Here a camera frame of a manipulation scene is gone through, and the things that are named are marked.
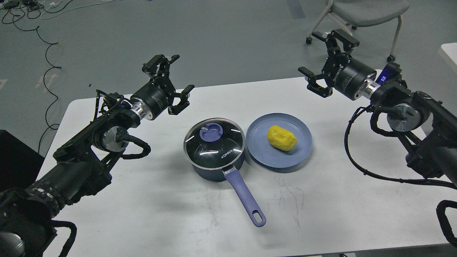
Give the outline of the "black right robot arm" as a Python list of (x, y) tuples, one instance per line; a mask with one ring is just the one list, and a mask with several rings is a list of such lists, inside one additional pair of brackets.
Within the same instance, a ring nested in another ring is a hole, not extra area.
[[(337, 90), (353, 101), (360, 97), (370, 101), (368, 106), (356, 109), (345, 130), (344, 148), (353, 166), (380, 180), (456, 189), (456, 116), (429, 94), (411, 91), (399, 64), (390, 61), (377, 73), (352, 57), (360, 43), (346, 31), (314, 32), (312, 36), (325, 43), (328, 56), (320, 74), (298, 68), (307, 77), (307, 89), (323, 98)], [(352, 124), (364, 112), (371, 113), (370, 128), (374, 133), (400, 141), (407, 150), (407, 166), (421, 179), (384, 177), (356, 163), (349, 150), (349, 134)]]

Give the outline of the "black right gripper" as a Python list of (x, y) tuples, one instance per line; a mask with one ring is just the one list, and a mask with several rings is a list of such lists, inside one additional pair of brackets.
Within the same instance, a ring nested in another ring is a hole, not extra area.
[[(314, 31), (312, 36), (324, 42), (327, 48), (326, 62), (322, 74), (315, 75), (304, 66), (298, 72), (307, 77), (307, 89), (326, 98), (332, 95), (333, 88), (351, 100), (361, 97), (362, 87), (366, 79), (375, 80), (377, 72), (352, 57), (352, 51), (360, 42), (343, 29), (335, 29), (329, 33)], [(327, 87), (320, 86), (317, 80), (324, 79)]]

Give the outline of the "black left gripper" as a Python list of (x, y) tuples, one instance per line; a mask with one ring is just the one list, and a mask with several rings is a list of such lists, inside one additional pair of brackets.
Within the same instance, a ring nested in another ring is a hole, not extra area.
[[(178, 93), (169, 78), (170, 65), (179, 58), (179, 54), (171, 56), (170, 59), (158, 54), (142, 65), (142, 72), (150, 77), (150, 81), (130, 97), (132, 111), (139, 119), (154, 120), (166, 109), (168, 114), (178, 115), (190, 105), (188, 98), (195, 86), (188, 85)], [(173, 105), (175, 98), (180, 102)]]

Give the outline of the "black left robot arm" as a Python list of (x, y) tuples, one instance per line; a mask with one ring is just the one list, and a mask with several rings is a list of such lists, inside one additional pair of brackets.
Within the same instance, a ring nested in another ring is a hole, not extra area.
[(163, 54), (143, 64), (150, 80), (130, 98), (97, 90), (93, 120), (53, 154), (56, 166), (25, 189), (1, 193), (1, 256), (41, 257), (57, 235), (67, 227), (70, 236), (60, 252), (67, 256), (77, 227), (55, 217), (84, 196), (93, 196), (111, 184), (111, 169), (120, 160), (141, 159), (151, 152), (148, 143), (128, 133), (142, 119), (154, 120), (163, 111), (178, 115), (189, 106), (194, 85), (176, 92), (170, 66), (179, 59)]

